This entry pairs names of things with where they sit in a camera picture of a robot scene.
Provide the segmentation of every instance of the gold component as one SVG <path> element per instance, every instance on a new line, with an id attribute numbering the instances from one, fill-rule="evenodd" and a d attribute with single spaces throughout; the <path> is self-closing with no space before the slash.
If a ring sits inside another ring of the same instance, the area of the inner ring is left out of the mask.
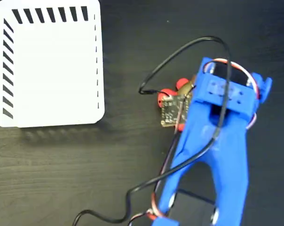
<path id="1" fill-rule="evenodd" d="M 187 82 L 185 85 L 183 85 L 179 90 L 178 90 L 178 95 L 187 95 L 188 92 L 191 90 L 193 84 L 192 81 Z"/>

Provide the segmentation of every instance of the white wire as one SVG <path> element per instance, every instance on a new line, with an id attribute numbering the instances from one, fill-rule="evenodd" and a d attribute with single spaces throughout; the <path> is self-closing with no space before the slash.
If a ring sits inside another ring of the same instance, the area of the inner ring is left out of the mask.
<path id="1" fill-rule="evenodd" d="M 223 59 L 223 58 L 216 58 L 216 59 L 214 59 L 213 61 L 222 62 L 222 63 L 227 63 L 227 62 L 228 62 L 227 59 Z M 237 69 L 241 70 L 243 73 L 245 73 L 245 75 L 246 75 L 247 78 L 248 78 L 247 85 L 248 85 L 249 83 L 251 83 L 251 84 L 252 84 L 252 87 L 253 87 L 253 89 L 254 89 L 254 91 L 255 91 L 255 93 L 256 93 L 256 96 L 258 96 L 258 95 L 259 95 L 259 93 L 258 93 L 258 90 L 259 90 L 259 89 L 258 89 L 258 85 L 257 85 L 257 83 L 256 83 L 256 81 L 255 81 L 255 79 L 254 79 L 254 77 L 253 77 L 244 67 L 242 67 L 241 65 L 239 65 L 239 64 L 237 64 L 237 63 L 235 63 L 235 62 L 233 62 L 233 61 L 231 62 L 231 64 L 232 64 L 234 67 L 236 67 Z M 256 120 L 257 120 L 257 114 L 254 113 L 254 116 L 253 116 L 252 120 L 250 121 L 250 123 L 246 126 L 246 129 L 250 129 L 250 128 L 255 124 Z"/>
<path id="2" fill-rule="evenodd" d="M 255 124 L 256 120 L 257 120 L 257 114 L 254 113 L 254 116 L 252 120 L 250 121 L 250 123 L 246 126 L 246 129 L 250 129 Z"/>
<path id="3" fill-rule="evenodd" d="M 222 63 L 227 63 L 228 62 L 227 59 L 223 59 L 223 58 L 216 58 L 216 59 L 213 59 L 213 61 L 222 62 Z M 241 65 L 239 65 L 239 64 L 237 64 L 237 63 L 235 63 L 233 61 L 231 62 L 231 64 L 234 67 L 236 67 L 237 69 L 241 70 L 243 73 L 245 73 L 245 75 L 248 78 L 248 82 L 250 82 L 252 84 L 252 87 L 254 89 L 254 92 L 256 93 L 256 96 L 258 96 L 259 95 L 259 93 L 258 93 L 258 86 L 257 86 L 257 83 L 256 83 L 254 77 L 244 67 L 242 67 Z"/>

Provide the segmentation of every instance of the table surface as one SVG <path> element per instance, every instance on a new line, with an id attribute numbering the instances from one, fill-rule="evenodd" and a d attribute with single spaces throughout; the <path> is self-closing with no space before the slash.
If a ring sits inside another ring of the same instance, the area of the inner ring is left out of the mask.
<path id="1" fill-rule="evenodd" d="M 101 10 L 105 116 L 95 125 L 0 128 L 0 226 L 70 226 L 85 208 L 122 216 L 126 190 L 157 175 L 173 133 L 160 126 L 156 96 L 140 96 L 137 87 L 180 45 L 208 34 L 229 44 L 234 61 L 274 80 L 247 135 L 242 225 L 284 225 L 284 0 L 102 0 Z M 150 87 L 173 87 L 221 51 L 214 43 L 195 47 Z M 205 165 L 181 186 L 214 197 Z M 133 197 L 134 212 L 150 206 L 150 189 Z M 88 225 L 110 224 L 85 216 L 79 226 Z"/>

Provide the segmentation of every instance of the black wire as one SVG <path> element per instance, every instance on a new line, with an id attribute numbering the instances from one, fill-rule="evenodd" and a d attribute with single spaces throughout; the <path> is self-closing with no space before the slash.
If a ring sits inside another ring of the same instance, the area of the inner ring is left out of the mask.
<path id="1" fill-rule="evenodd" d="M 201 37 L 201 38 L 198 38 L 198 39 L 195 39 L 189 43 L 187 43 L 186 45 L 182 46 L 181 48 L 179 48 L 177 51 L 175 51 L 173 54 L 171 54 L 165 61 L 163 61 L 158 67 L 156 67 L 154 69 L 154 71 L 145 79 L 145 81 L 142 83 L 142 85 L 140 86 L 140 89 L 139 89 L 139 93 L 140 94 L 146 94 L 145 91 L 143 91 L 143 87 L 147 84 L 147 82 L 154 77 L 154 75 L 156 73 L 158 73 L 168 62 L 170 62 L 172 59 L 174 59 L 177 55 L 179 55 L 182 51 L 188 49 L 189 47 L 197 44 L 197 43 L 200 43 L 200 42 L 203 42 L 203 41 L 215 41 L 219 44 L 221 44 L 224 49 L 226 50 L 227 52 L 227 60 L 228 62 L 232 62 L 231 60 L 231 54 L 230 54 L 230 50 L 228 48 L 228 45 L 220 38 L 217 38 L 217 37 L 214 37 L 214 36 L 206 36 L 206 37 Z M 184 168 L 185 166 L 187 165 L 190 165 L 191 163 L 193 163 L 195 160 L 197 160 L 198 158 L 200 158 L 201 156 L 203 156 L 207 151 L 208 149 L 214 144 L 216 138 L 219 136 L 220 134 L 220 131 L 221 131 L 221 127 L 223 125 L 223 121 L 224 121 L 224 118 L 225 118 L 225 114 L 226 114 L 226 109 L 227 109 L 227 102 L 228 102 L 228 98 L 229 98 L 229 82 L 230 82 L 230 77 L 231 77 L 231 64 L 227 64 L 227 78 L 226 78 L 226 85 L 225 85 L 225 92 L 224 92 L 224 95 L 223 95 L 223 101 L 222 101 L 222 105 L 221 105 L 221 113 L 220 113 L 220 117 L 219 117 L 219 122 L 217 124 L 217 127 L 212 135 L 212 138 L 209 140 L 209 142 L 198 152 L 196 153 L 195 155 L 193 155 L 191 158 L 187 159 L 186 161 L 182 162 L 181 164 L 179 164 L 178 166 L 168 170 L 167 172 L 155 177 L 155 178 L 152 178 L 146 182 L 143 182 L 141 184 L 139 184 L 138 186 L 135 186 L 131 189 L 129 189 L 126 193 L 126 212 L 124 214 L 124 216 L 122 218 L 110 218 L 110 217 L 107 217 L 101 213 L 98 213 L 94 210 L 83 210 L 81 211 L 75 218 L 74 222 L 73 222 L 73 226 L 76 226 L 79 219 L 81 218 L 81 216 L 85 215 L 85 214 L 90 214 L 90 215 L 93 215 L 94 217 L 98 218 L 98 219 L 101 219 L 105 222 L 109 222 L 109 223 L 113 223 L 113 224 L 120 224 L 124 221 L 126 221 L 129 217 L 130 217 L 130 214 L 131 214 L 131 195 L 135 192 L 138 192 L 172 174 L 174 174 L 175 172 L 179 171 L 180 169 Z"/>
<path id="2" fill-rule="evenodd" d="M 170 145 L 170 147 L 169 147 L 168 153 L 167 153 L 167 155 L 166 155 L 166 157 L 165 157 L 164 163 L 163 163 L 163 165 L 162 165 L 162 167 L 161 167 L 160 174 L 162 174 L 162 173 L 165 172 L 166 166 L 167 166 L 167 164 L 168 164 L 168 162 L 169 162 L 169 160 L 170 160 L 170 157 L 171 157 L 171 154 L 173 153 L 173 150 L 176 148 L 176 145 L 177 145 L 177 143 L 178 143 L 177 141 L 178 141 L 179 137 L 180 137 L 180 132 L 177 131 L 177 132 L 174 134 L 174 137 L 172 138 L 172 142 L 171 142 L 171 145 Z M 156 185 L 155 185 L 155 187 L 154 187 L 154 189 L 153 189 L 153 192 L 154 192 L 154 193 L 157 192 L 157 190 L 158 190 L 160 184 L 161 184 L 161 180 L 159 180 L 159 181 L 156 183 Z"/>

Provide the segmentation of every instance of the cable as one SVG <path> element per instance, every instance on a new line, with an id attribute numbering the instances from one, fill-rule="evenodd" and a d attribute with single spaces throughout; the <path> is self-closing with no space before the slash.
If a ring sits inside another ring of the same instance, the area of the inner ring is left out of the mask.
<path id="1" fill-rule="evenodd" d="M 175 149 L 175 147 L 176 147 L 176 145 L 177 145 L 177 142 L 178 142 L 178 140 L 179 140 L 179 137 L 180 137 L 180 132 L 177 131 L 177 132 L 174 134 L 174 137 L 173 137 L 173 139 L 172 139 L 172 142 L 171 142 L 171 145 L 170 145 L 170 147 L 169 147 L 168 153 L 167 153 L 167 155 L 166 155 L 166 158 L 165 158 L 164 163 L 163 163 L 163 165 L 162 165 L 162 168 L 161 168 L 161 170 L 160 170 L 160 173 L 159 173 L 160 175 L 166 171 L 167 165 L 168 165 L 169 160 L 170 160 L 170 158 L 171 158 L 171 154 L 172 154 L 173 150 Z M 158 182 L 156 183 L 153 192 L 157 193 L 160 184 L 161 184 L 161 181 L 158 181 Z"/>
<path id="2" fill-rule="evenodd" d="M 169 160 L 170 160 L 170 157 L 171 157 L 171 153 L 173 152 L 174 148 L 175 148 L 175 145 L 177 144 L 177 138 L 178 138 L 178 134 L 179 134 L 179 131 L 178 131 L 178 126 L 179 126 L 179 122 L 180 122 L 180 119 L 181 119 L 181 114 L 183 112 L 183 109 L 184 109 L 184 104 L 185 102 L 187 101 L 187 98 L 189 96 L 189 93 L 195 88 L 196 86 L 195 85 L 192 85 L 191 89 L 187 92 L 187 94 L 185 95 L 183 101 L 181 102 L 180 104 L 180 107 L 179 107 L 179 113 L 178 113 L 178 116 L 177 116 L 177 122 L 176 122 L 176 125 L 175 125 L 175 131 L 174 131 L 174 137 L 173 137 L 173 140 L 171 142 L 171 146 L 169 148 L 169 151 L 168 151 L 168 154 L 165 158 L 165 161 L 163 163 L 163 166 L 162 166 L 162 169 L 160 171 L 160 175 L 165 173 L 165 170 L 166 170 L 166 167 L 167 167 L 167 164 L 169 163 Z M 159 210 L 158 206 L 157 206 L 157 199 L 156 199 L 156 193 L 157 193 L 157 190 L 158 190 L 158 187 L 160 186 L 160 183 L 161 181 L 158 181 L 155 185 L 155 188 L 154 188 L 154 191 L 151 193 L 151 207 L 154 211 L 154 213 L 158 216 L 158 217 L 164 217 L 165 215 Z"/>
<path id="3" fill-rule="evenodd" d="M 211 62 L 221 62 L 221 63 L 224 63 L 224 64 L 228 63 L 227 59 L 223 59 L 223 58 L 216 58 L 216 59 L 213 59 Z M 205 65 L 205 67 L 204 67 L 205 71 L 207 71 L 207 67 L 209 66 L 209 64 L 211 62 L 209 62 Z M 259 99 L 260 98 L 260 92 L 259 92 L 258 84 L 257 84 L 256 80 L 254 79 L 254 77 L 241 65 L 239 65 L 239 64 L 237 64 L 233 61 L 231 62 L 231 64 L 234 68 L 241 70 L 247 76 L 248 80 L 252 84 L 252 87 L 255 91 L 257 99 Z"/>
<path id="4" fill-rule="evenodd" d="M 256 122 L 257 120 L 257 114 L 254 113 L 252 120 L 250 121 L 250 123 L 246 126 L 246 129 L 250 129 Z"/>
<path id="5" fill-rule="evenodd" d="M 144 80 L 144 82 L 141 84 L 140 88 L 139 88 L 139 93 L 140 94 L 151 94 L 151 93 L 147 93 L 147 90 L 143 90 L 144 86 L 147 84 L 147 82 L 149 82 L 149 80 L 151 78 L 153 78 L 155 76 L 155 74 L 157 74 L 167 63 L 169 63 L 172 59 L 174 59 L 177 55 L 179 55 L 181 52 L 183 52 L 184 50 L 188 49 L 189 47 L 203 42 L 203 41 L 214 41 L 217 42 L 219 44 L 221 44 L 225 51 L 227 52 L 227 59 L 228 61 L 231 62 L 231 54 L 230 54 L 230 50 L 228 45 L 220 38 L 214 37 L 214 36 L 206 36 L 206 37 L 201 37 L 195 40 L 192 40 L 190 42 L 188 42 L 187 44 L 185 44 L 184 46 L 180 47 L 177 51 L 175 51 L 173 54 L 171 54 L 166 60 L 164 60 L 158 67 L 156 67 L 153 72 L 147 76 L 147 78 Z M 181 164 L 179 164 L 178 166 L 168 170 L 167 172 L 163 173 L 162 175 L 159 175 L 155 178 L 152 178 L 146 182 L 143 182 L 131 189 L 129 189 L 126 193 L 125 196 L 125 200 L 126 200 L 126 212 L 124 214 L 124 216 L 122 218 L 110 218 L 107 217 L 101 213 L 98 213 L 94 210 L 83 210 L 81 211 L 74 219 L 73 222 L 73 226 L 76 226 L 79 219 L 84 215 L 84 214 L 90 214 L 98 219 L 101 219 L 105 222 L 109 222 L 109 223 L 113 223 L 113 224 L 120 224 L 124 221 L 126 221 L 131 213 L 131 195 L 133 193 L 136 193 L 172 174 L 174 174 L 175 172 L 179 171 L 180 169 L 184 168 L 187 165 L 190 165 L 191 163 L 193 163 L 195 160 L 197 160 L 198 158 L 200 158 L 201 156 L 203 156 L 208 149 L 214 144 L 215 140 L 218 138 L 220 132 L 221 132 L 221 127 L 223 125 L 223 121 L 225 118 L 225 114 L 226 114 L 226 109 L 227 109 L 227 102 L 229 99 L 229 83 L 230 83 L 230 78 L 231 78 L 231 72 L 232 72 L 232 67 L 230 64 L 227 64 L 227 77 L 226 77 L 226 85 L 225 85 L 225 93 L 223 95 L 223 101 L 222 101 L 222 105 L 221 105 L 221 112 L 220 112 L 220 117 L 219 117 L 219 121 L 217 124 L 217 127 L 215 129 L 215 131 L 213 132 L 212 138 L 209 140 L 209 142 L 195 155 L 193 155 L 191 158 L 187 159 L 186 161 L 182 162 Z"/>

